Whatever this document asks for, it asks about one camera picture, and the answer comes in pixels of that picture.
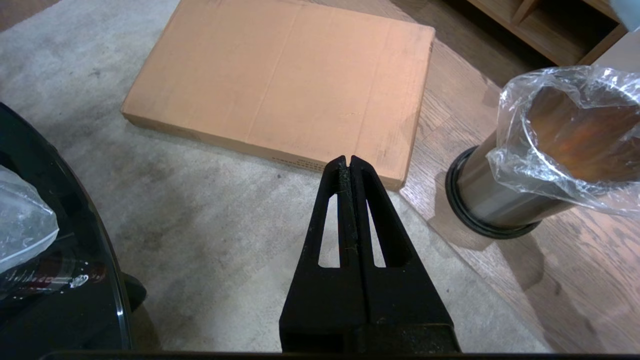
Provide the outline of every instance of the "brown cardboard box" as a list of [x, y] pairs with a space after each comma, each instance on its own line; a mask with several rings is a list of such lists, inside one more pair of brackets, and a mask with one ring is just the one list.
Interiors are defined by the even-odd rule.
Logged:
[[399, 189], [434, 30], [292, 0], [184, 0], [122, 105], [133, 124]]

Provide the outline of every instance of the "black rubber base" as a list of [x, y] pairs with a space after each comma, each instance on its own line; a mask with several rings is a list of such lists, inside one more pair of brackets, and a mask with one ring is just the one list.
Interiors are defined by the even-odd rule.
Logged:
[[445, 189], [447, 190], [447, 200], [449, 201], [449, 205], [451, 205], [451, 209], [453, 209], [454, 214], [456, 214], [458, 219], [460, 219], [460, 221], [462, 221], [469, 229], [488, 238], [506, 240], [519, 238], [530, 233], [540, 224], [540, 222], [517, 227], [515, 229], [504, 229], [483, 222], [471, 214], [469, 209], [465, 206], [462, 201], [462, 196], [460, 196], [460, 189], [458, 188], [458, 177], [460, 176], [460, 172], [465, 166], [467, 159], [476, 148], [477, 146], [474, 146], [471, 149], [462, 152], [462, 154], [460, 154], [453, 163], [451, 163], [451, 166], [447, 171]]

